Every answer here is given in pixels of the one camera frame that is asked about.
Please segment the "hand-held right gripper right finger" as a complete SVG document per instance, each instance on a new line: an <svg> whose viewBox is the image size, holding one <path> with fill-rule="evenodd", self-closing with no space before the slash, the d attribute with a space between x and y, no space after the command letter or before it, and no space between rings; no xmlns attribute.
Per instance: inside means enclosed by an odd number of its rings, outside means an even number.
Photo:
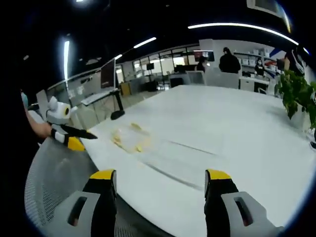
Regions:
<svg viewBox="0 0 316 237"><path fill-rule="evenodd" d="M267 218L266 209L240 192L224 171L205 171L204 214L208 237L277 237L284 227Z"/></svg>

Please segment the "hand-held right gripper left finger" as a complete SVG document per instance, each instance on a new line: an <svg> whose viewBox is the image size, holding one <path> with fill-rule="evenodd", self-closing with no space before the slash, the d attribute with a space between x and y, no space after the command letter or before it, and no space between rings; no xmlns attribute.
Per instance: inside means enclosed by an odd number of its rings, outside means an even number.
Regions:
<svg viewBox="0 0 316 237"><path fill-rule="evenodd" d="M53 218L54 237L113 237L117 214L116 171L92 174L82 191L60 203Z"/></svg>

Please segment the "person's left hand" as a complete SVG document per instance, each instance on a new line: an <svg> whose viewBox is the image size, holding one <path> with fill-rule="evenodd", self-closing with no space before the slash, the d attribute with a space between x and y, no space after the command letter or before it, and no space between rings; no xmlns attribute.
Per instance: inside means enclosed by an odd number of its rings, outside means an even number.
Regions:
<svg viewBox="0 0 316 237"><path fill-rule="evenodd" d="M35 124L33 125L33 131L38 137L42 139L46 139L47 137L51 135L52 127L50 124L46 122L44 123L35 122Z"/></svg>

